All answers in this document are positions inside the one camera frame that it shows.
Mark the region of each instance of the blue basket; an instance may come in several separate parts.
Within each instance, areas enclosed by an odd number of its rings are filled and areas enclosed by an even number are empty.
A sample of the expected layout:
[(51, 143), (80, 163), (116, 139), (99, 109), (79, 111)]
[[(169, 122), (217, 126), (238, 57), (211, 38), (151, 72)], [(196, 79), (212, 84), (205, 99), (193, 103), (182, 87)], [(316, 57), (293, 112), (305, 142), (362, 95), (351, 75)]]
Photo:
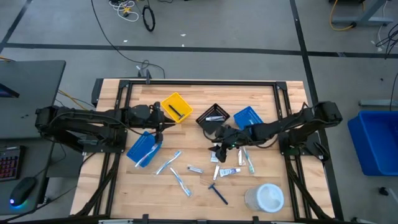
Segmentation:
[(251, 108), (251, 106), (248, 106), (247, 108), (237, 112), (234, 115), (234, 119), (235, 123), (241, 130), (243, 130), (247, 125), (262, 123), (262, 119), (257, 115), (253, 108)]
[[(142, 159), (155, 145), (155, 137), (149, 132), (145, 131), (144, 134), (134, 143), (127, 153), (128, 158), (132, 159), (134, 162), (138, 162)], [(155, 156), (156, 152), (160, 149), (162, 143), (160, 143), (154, 152), (148, 155), (141, 163), (141, 167), (145, 167), (149, 164), (152, 158)]]
[(348, 128), (365, 175), (398, 175), (398, 112), (360, 111)]

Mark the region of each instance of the black basket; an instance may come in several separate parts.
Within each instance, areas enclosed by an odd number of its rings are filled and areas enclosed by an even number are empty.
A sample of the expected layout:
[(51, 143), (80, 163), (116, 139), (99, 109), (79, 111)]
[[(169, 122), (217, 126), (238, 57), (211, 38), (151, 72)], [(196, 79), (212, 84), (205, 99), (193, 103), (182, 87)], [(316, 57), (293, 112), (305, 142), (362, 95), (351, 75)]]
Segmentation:
[[(206, 121), (206, 118), (209, 116), (222, 116), (224, 117), (224, 121)], [(206, 131), (207, 134), (212, 134), (220, 127), (227, 119), (229, 118), (229, 114), (218, 104), (214, 104), (211, 106), (206, 112), (204, 112), (197, 119), (197, 123), (203, 130)]]

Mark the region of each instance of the keyboard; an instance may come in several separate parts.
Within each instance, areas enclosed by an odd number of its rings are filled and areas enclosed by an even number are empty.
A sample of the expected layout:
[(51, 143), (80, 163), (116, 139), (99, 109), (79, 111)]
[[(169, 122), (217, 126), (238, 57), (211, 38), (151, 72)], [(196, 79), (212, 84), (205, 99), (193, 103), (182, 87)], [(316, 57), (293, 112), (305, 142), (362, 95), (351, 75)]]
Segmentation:
[(0, 182), (19, 178), (24, 152), (24, 146), (0, 148)]

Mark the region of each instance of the toothbrush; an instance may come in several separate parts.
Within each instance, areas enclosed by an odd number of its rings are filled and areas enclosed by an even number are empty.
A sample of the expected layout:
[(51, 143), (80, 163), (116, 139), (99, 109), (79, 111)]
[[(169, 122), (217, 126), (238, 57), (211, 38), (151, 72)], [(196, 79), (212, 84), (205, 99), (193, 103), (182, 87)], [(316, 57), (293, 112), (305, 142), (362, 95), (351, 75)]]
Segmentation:
[(161, 166), (161, 167), (159, 168), (159, 170), (156, 172), (156, 175), (158, 175), (159, 173), (161, 173), (171, 162), (173, 162), (174, 159), (178, 158), (180, 155), (181, 155), (181, 151), (177, 151), (177, 152), (174, 154), (173, 159), (167, 161), (163, 166)]
[(250, 159), (249, 154), (248, 154), (248, 152), (247, 152), (245, 147), (243, 147), (243, 152), (244, 152), (244, 156), (246, 157), (246, 160), (249, 163), (249, 172), (251, 174), (254, 174), (254, 166), (253, 166), (253, 163), (251, 162), (251, 159)]
[(178, 174), (174, 171), (173, 168), (170, 167), (170, 170), (173, 172), (175, 178), (177, 178), (178, 183), (180, 184), (182, 190), (185, 192), (185, 194), (190, 197), (192, 195), (191, 191), (184, 185), (184, 182), (182, 182), (182, 179)]
[(137, 164), (135, 165), (135, 167), (137, 168), (137, 166), (139, 166), (141, 164), (141, 162), (143, 162), (148, 156), (149, 154), (153, 153), (155, 151), (155, 149), (157, 148), (157, 144), (154, 144), (154, 146), (152, 146), (152, 149), (150, 149), (150, 151), (144, 155), (144, 157), (142, 157)]

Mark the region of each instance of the plastic basket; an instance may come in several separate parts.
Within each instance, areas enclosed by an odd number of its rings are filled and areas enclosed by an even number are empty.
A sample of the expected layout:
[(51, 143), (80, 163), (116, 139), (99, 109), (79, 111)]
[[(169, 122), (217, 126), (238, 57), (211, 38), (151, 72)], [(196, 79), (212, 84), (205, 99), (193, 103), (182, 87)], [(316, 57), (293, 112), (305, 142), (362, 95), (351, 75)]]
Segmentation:
[[(210, 116), (222, 116), (224, 121), (206, 121), (207, 117)], [(230, 115), (221, 108), (218, 104), (214, 104), (208, 108), (200, 117), (197, 119), (197, 123), (201, 128), (203, 128), (208, 134), (212, 134), (218, 127), (220, 127)]]
[(257, 115), (251, 106), (237, 112), (234, 115), (235, 123), (243, 130), (245, 126), (250, 124), (261, 124), (262, 119)]
[[(130, 148), (129, 152), (127, 153), (127, 156), (128, 158), (137, 163), (152, 149), (154, 145), (155, 145), (155, 137), (149, 134), (147, 131), (145, 131), (144, 134)], [(147, 166), (149, 162), (153, 159), (153, 157), (156, 155), (157, 151), (160, 149), (161, 146), (162, 143), (160, 143), (156, 147), (155, 151), (149, 154), (148, 157), (140, 163), (140, 166), (141, 167)]]
[[(179, 95), (179, 93), (173, 93), (160, 103), (164, 110), (174, 119), (175, 122), (181, 123), (187, 118), (193, 111), (192, 107)], [(173, 106), (180, 114), (184, 114), (184, 117), (180, 119), (180, 116), (174, 112), (169, 105)]]
[(398, 112), (360, 111), (348, 128), (365, 175), (398, 175)]

